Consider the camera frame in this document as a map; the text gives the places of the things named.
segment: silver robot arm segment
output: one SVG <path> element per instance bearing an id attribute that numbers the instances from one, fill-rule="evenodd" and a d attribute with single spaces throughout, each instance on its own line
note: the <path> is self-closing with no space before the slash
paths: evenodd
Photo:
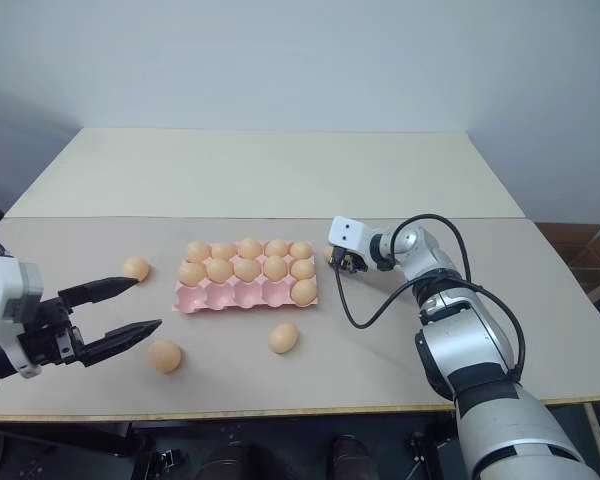
<path id="1" fill-rule="evenodd" d="M 471 478 L 598 478 L 553 415 L 518 383 L 511 343 L 476 293 L 459 286 L 460 274 L 436 239 L 408 225 L 392 255 L 393 234 L 336 217 L 329 241 L 350 271 L 397 267 L 407 280 L 436 277 L 413 287 L 423 325 L 415 343 L 429 384 L 455 404 Z"/>
<path id="2" fill-rule="evenodd" d="M 79 361 L 88 367 L 149 336 L 161 320 L 131 323 L 85 344 L 69 318 L 75 307 L 113 298 L 136 283 L 136 279 L 110 277 L 61 290 L 57 297 L 40 301 L 43 285 L 38 267 L 1 252 L 0 379 L 16 373 L 33 378 L 49 363 Z"/>

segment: white table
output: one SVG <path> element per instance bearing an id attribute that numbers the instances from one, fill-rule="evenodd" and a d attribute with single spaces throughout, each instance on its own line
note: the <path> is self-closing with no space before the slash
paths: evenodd
<path id="1" fill-rule="evenodd" d="M 82 130 L 8 217 L 524 214 L 464 133 Z"/>
<path id="2" fill-rule="evenodd" d="M 172 135 L 180 141 L 173 140 Z M 400 138 L 401 148 L 395 147 L 392 135 Z M 370 150 L 366 155 L 380 159 L 380 164 L 384 158 L 382 152 L 390 151 L 393 158 L 404 158 L 409 168 L 405 168 L 403 174 L 409 169 L 426 170 L 412 155 L 415 150 L 422 151 L 414 147 L 422 142 L 428 143 L 429 151 L 438 153 L 449 147 L 447 142 L 455 142 L 464 152 L 449 154 L 446 160 L 437 154 L 419 157 L 432 162 L 431 159 L 437 158 L 438 172 L 455 169 L 455 178 L 461 185 L 453 190 L 453 182 L 444 180 L 444 176 L 435 185 L 439 188 L 433 189 L 428 182 L 405 180 L 410 183 L 410 191 L 418 192 L 414 203 L 419 210 L 406 202 L 404 216 L 435 210 L 446 215 L 456 212 L 464 217 L 454 222 L 465 236 L 475 281 L 508 303 L 526 333 L 524 385 L 548 403 L 599 400 L 600 315 L 533 223 L 521 218 L 518 207 L 467 144 L 466 137 L 441 135 L 440 147 L 436 146 L 437 135 L 392 135 L 387 140 L 394 145 L 391 149 L 382 146 L 379 139 L 382 136 L 378 136 L 374 140 L 376 146 L 380 145 L 377 151 L 367 147 Z M 332 138 L 329 134 L 88 130 L 65 149 L 9 212 L 9 218 L 0 224 L 0 239 L 20 258 L 40 265 L 48 295 L 73 284 L 115 275 L 123 259 L 130 254 L 146 256 L 153 267 L 146 284 L 112 301 L 77 309 L 73 321 L 81 327 L 87 340 L 93 340 L 106 330 L 130 321 L 162 318 L 164 323 L 154 337 L 175 340 L 186 354 L 181 369 L 171 376 L 160 375 L 147 367 L 146 346 L 150 340 L 145 340 L 128 352 L 88 369 L 79 364 L 48 366 L 34 380 L 11 377 L 0 386 L 0 419 L 174 419 L 450 408 L 451 405 L 426 383 L 413 346 L 419 322 L 417 307 L 410 295 L 403 295 L 372 328 L 355 330 L 342 314 L 332 272 L 320 261 L 319 304 L 316 306 L 227 310 L 193 316 L 171 311 L 175 270 L 184 246 L 192 239 L 230 241 L 246 235 L 261 239 L 279 236 L 310 240 L 318 250 L 326 243 L 328 218 L 258 217 L 263 211 L 284 211 L 282 202 L 258 203 L 257 208 L 242 205 L 245 202 L 239 199 L 202 203 L 206 195 L 213 194 L 204 182 L 201 188 L 189 191 L 188 201 L 185 201 L 186 182 L 175 190 L 164 190 L 169 185 L 167 180 L 177 177 L 169 172 L 178 170 L 183 159 L 187 156 L 193 159 L 188 161 L 191 169 L 201 162 L 194 161 L 201 157 L 191 153 L 201 151 L 196 138 L 209 145 L 211 138 L 238 137 L 243 145 L 251 145 L 248 152 L 274 151 L 269 146 L 280 141 L 296 142 L 292 150 L 298 151 L 303 148 L 304 140 L 308 145 L 315 145 L 314 141 L 322 146 L 331 144 L 332 153 L 349 151 L 352 144 L 358 145 L 354 150 L 362 148 L 353 134 L 335 134 Z M 160 159 L 162 175 L 155 171 L 157 179 L 153 182 L 151 201 L 146 192 L 129 196 L 137 182 L 151 183 L 145 175 L 155 170 L 148 165 L 148 159 L 154 157 L 147 145 L 153 145 L 155 151 L 169 152 Z M 219 150 L 228 148 L 218 144 Z M 120 173 L 123 171 L 120 165 L 128 165 L 134 156 L 123 155 L 127 150 L 139 156 L 143 163 L 143 168 L 131 177 Z M 240 161 L 256 162 L 260 158 L 253 153 L 242 158 L 238 150 L 235 150 L 235 158 Z M 313 150 L 315 155 L 323 151 L 324 148 Z M 467 152 L 474 152 L 469 159 L 466 159 Z M 348 155 L 325 154 L 322 158 L 326 161 L 329 157 L 344 170 Z M 87 159 L 91 159 L 89 168 L 86 168 Z M 94 165 L 103 170 L 94 170 Z M 363 165 L 360 161 L 357 177 L 365 179 L 367 184 L 372 183 L 378 169 L 389 170 L 386 166 L 377 167 L 377 163 L 371 168 L 371 160 L 367 167 Z M 216 173 L 222 170 L 213 162 L 210 169 Z M 324 170 L 335 172 L 338 168 L 332 165 L 323 167 Z M 278 171 L 269 177 L 286 177 L 288 171 Z M 391 177 L 388 173 L 380 176 Z M 75 189 L 67 186 L 70 178 L 75 179 Z M 229 181 L 238 186 L 244 179 L 244 176 L 233 176 Z M 325 211 L 329 215 L 372 217 L 365 221 L 378 226 L 397 223 L 396 219 L 383 218 L 382 214 L 388 205 L 392 215 L 399 215 L 395 208 L 398 200 L 395 190 L 383 190 L 376 185 L 373 195 L 360 201 L 358 190 L 350 184 L 338 190 L 340 197 L 330 189 L 321 188 L 327 185 L 322 180 L 315 183 L 312 193 L 315 193 L 314 198 L 321 198 L 321 207 L 292 202 L 295 215 L 327 217 L 317 215 Z M 119 188 L 110 190 L 113 184 Z M 62 195 L 57 192 L 63 190 L 67 190 L 73 200 L 65 205 L 53 204 L 52 197 L 58 199 Z M 486 191 L 496 192 L 493 202 L 484 198 L 478 201 L 481 192 Z M 87 192 L 102 195 L 92 201 Z M 356 205 L 356 209 L 369 215 L 357 215 L 355 209 L 340 212 L 337 209 L 342 202 Z M 427 208 L 429 202 L 436 208 Z M 148 218 L 149 215 L 140 213 L 142 209 L 168 218 Z M 118 215 L 131 218 L 114 218 Z M 63 216 L 74 218 L 57 218 Z M 258 218 L 226 218 L 232 216 Z M 427 223 L 427 228 L 460 265 L 451 234 L 435 223 Z M 399 282 L 397 272 L 368 273 L 346 278 L 345 288 L 356 314 L 364 318 Z M 505 330 L 512 335 L 500 313 L 494 310 L 494 315 L 502 319 Z M 284 321 L 298 325 L 301 339 L 290 354 L 279 357 L 268 351 L 266 337 L 275 325 Z M 25 397 L 28 401 L 22 402 L 20 399 Z"/>

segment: pink egg tray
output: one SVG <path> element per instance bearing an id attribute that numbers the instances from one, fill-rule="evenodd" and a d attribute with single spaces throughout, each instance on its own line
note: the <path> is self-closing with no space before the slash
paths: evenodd
<path id="1" fill-rule="evenodd" d="M 237 251 L 239 243 L 233 243 L 232 245 Z M 238 258 L 240 257 L 235 255 L 229 261 L 234 263 Z M 266 258 L 265 255 L 254 258 L 254 260 L 260 264 L 261 272 Z M 295 258 L 288 254 L 283 258 L 287 264 L 287 272 L 289 272 Z M 202 263 L 206 265 L 209 260 L 210 258 L 207 258 Z M 315 265 L 314 255 L 312 255 L 309 260 Z M 313 282 L 314 285 L 317 285 L 315 275 L 309 280 Z M 250 283 L 240 280 L 235 275 L 231 276 L 231 278 L 222 284 L 214 283 L 208 278 L 201 280 L 195 287 L 188 287 L 177 282 L 176 304 L 173 305 L 172 309 L 183 313 L 195 313 L 205 309 L 224 310 L 228 307 L 248 309 L 262 305 L 272 308 L 277 308 L 282 305 L 296 305 L 297 307 L 303 308 L 300 305 L 297 305 L 290 297 L 291 288 L 296 282 L 297 280 L 293 278 L 290 273 L 278 282 L 272 282 L 262 273 Z M 316 297 L 309 305 L 315 305 L 317 303 L 318 298 Z"/>

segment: egg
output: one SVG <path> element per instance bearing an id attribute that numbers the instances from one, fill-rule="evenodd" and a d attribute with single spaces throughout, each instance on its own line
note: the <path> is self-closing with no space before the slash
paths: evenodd
<path id="1" fill-rule="evenodd" d="M 171 340 L 156 340 L 149 345 L 149 363 L 159 372 L 173 372 L 181 360 L 180 347 Z"/>
<path id="2" fill-rule="evenodd" d="M 195 287 L 206 276 L 207 270 L 201 263 L 183 263 L 178 268 L 178 280 L 187 287 Z"/>
<path id="3" fill-rule="evenodd" d="M 149 263 L 142 257 L 129 257 L 122 264 L 122 275 L 141 282 L 149 275 Z"/>
<path id="4" fill-rule="evenodd" d="M 298 280 L 291 287 L 291 300 L 301 307 L 305 307 L 313 302 L 317 294 L 316 286 L 311 280 Z"/>
<path id="5" fill-rule="evenodd" d="M 331 265 L 331 259 L 333 258 L 333 245 L 327 245 L 324 247 L 324 261 Z"/>
<path id="6" fill-rule="evenodd" d="M 291 265 L 291 275 L 296 280 L 306 280 L 316 274 L 316 266 L 311 260 L 296 260 Z"/>
<path id="7" fill-rule="evenodd" d="M 205 258 L 209 258 L 211 249 L 204 242 L 191 242 L 187 245 L 187 260 L 190 262 L 202 262 Z"/>
<path id="8" fill-rule="evenodd" d="M 224 283 L 233 275 L 231 262 L 221 258 L 212 258 L 207 262 L 207 277 L 215 283 Z"/>
<path id="9" fill-rule="evenodd" d="M 284 257 L 288 251 L 289 245 L 287 244 L 287 241 L 282 240 L 280 238 L 271 240 L 269 243 L 267 243 L 267 246 L 264 248 L 264 254 L 267 257 Z"/>
<path id="10" fill-rule="evenodd" d="M 255 238 L 245 238 L 238 246 L 238 255 L 242 258 L 253 260 L 258 255 L 262 255 L 262 245 Z"/>
<path id="11" fill-rule="evenodd" d="M 293 323 L 283 323 L 269 334 L 269 348 L 275 353 L 287 353 L 298 341 L 298 329 Z"/>
<path id="12" fill-rule="evenodd" d="M 233 264 L 233 272 L 243 282 L 253 282 L 260 275 L 260 264 L 255 260 L 239 258 Z"/>
<path id="13" fill-rule="evenodd" d="M 306 242 L 296 242 L 289 249 L 291 256 L 297 260 L 304 260 L 313 254 L 311 245 Z"/>
<path id="14" fill-rule="evenodd" d="M 229 260 L 236 254 L 236 249 L 230 243 L 216 243 L 211 247 L 211 257 Z"/>
<path id="15" fill-rule="evenodd" d="M 279 282 L 287 275 L 287 263 L 282 257 L 269 257 L 264 261 L 262 271 L 272 282 Z"/>

